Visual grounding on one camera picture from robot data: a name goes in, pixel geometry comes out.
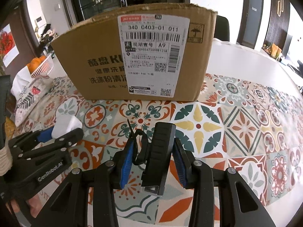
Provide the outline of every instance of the chair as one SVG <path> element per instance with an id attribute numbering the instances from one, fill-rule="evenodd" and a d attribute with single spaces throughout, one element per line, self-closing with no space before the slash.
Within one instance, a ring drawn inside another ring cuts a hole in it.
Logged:
<path id="1" fill-rule="evenodd" d="M 303 76 L 303 63 L 300 60 L 298 60 L 297 62 L 299 64 L 298 69 L 299 69 L 299 71 L 301 73 L 301 76 Z"/>
<path id="2" fill-rule="evenodd" d="M 229 22 L 220 15 L 217 15 L 214 38 L 229 42 Z"/>

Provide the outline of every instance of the wall switch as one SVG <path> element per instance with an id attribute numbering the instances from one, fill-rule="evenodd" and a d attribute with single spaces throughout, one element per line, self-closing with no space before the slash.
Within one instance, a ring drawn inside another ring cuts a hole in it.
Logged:
<path id="1" fill-rule="evenodd" d="M 59 3 L 55 4 L 55 11 L 58 11 L 59 9 L 60 9 L 60 4 Z"/>

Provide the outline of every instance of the shipping label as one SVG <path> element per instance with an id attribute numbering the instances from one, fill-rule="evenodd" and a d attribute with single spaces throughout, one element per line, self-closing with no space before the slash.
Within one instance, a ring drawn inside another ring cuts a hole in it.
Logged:
<path id="1" fill-rule="evenodd" d="M 164 14 L 118 16 L 129 93 L 174 96 L 189 22 Z"/>

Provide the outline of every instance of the barcode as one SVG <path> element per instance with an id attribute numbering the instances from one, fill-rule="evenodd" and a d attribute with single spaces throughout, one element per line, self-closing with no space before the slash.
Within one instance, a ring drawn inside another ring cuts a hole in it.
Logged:
<path id="1" fill-rule="evenodd" d="M 161 96 L 170 96 L 171 89 L 161 89 Z"/>
<path id="2" fill-rule="evenodd" d="M 180 46 L 177 45 L 171 46 L 171 51 L 169 53 L 169 67 L 167 69 L 167 72 L 176 72 L 179 51 L 180 51 Z"/>
<path id="3" fill-rule="evenodd" d="M 166 63 L 155 63 L 155 72 L 166 72 Z"/>
<path id="4" fill-rule="evenodd" d="M 127 31 L 126 39 L 137 39 L 140 41 L 171 41 L 178 43 L 180 40 L 180 34 L 169 32 Z"/>

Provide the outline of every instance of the fruit basket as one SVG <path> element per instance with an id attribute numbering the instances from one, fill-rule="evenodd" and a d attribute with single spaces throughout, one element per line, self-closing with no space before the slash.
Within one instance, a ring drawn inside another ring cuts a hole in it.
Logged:
<path id="1" fill-rule="evenodd" d="M 39 74 L 46 73 L 47 75 L 54 68 L 54 62 L 52 55 L 50 54 L 47 58 L 40 64 L 40 66 L 31 74 L 31 77 L 35 77 Z"/>

